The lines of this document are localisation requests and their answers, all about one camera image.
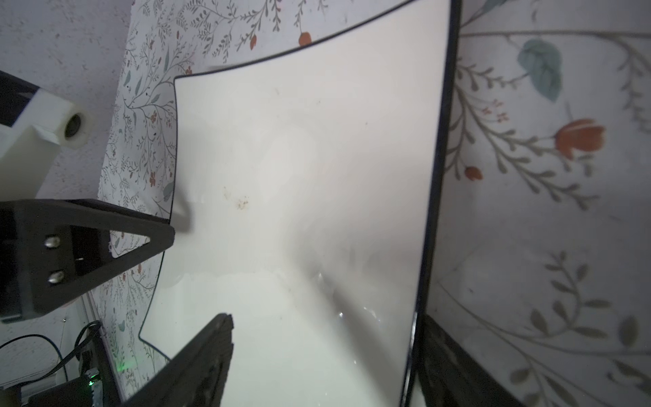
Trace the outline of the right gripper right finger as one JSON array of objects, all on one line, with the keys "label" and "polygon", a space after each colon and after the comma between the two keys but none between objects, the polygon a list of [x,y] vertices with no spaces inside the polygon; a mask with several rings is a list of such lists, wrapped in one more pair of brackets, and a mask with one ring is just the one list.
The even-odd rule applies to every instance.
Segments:
[{"label": "right gripper right finger", "polygon": [[521,406],[452,337],[426,315],[420,323],[417,373],[426,406]]}]

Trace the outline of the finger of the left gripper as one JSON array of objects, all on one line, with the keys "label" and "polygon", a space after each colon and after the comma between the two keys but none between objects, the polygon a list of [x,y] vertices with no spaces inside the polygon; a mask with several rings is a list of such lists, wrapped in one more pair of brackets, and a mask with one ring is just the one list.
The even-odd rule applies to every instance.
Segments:
[{"label": "finger of the left gripper", "polygon": [[169,249],[165,219],[96,199],[1,204],[1,321],[35,319]]}]

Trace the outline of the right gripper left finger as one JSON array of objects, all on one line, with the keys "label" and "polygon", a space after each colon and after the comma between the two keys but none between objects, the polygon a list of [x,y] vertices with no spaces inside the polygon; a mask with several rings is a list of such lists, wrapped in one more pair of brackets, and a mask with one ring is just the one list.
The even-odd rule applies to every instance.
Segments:
[{"label": "right gripper left finger", "polygon": [[234,345],[231,315],[213,318],[124,406],[219,406]]}]

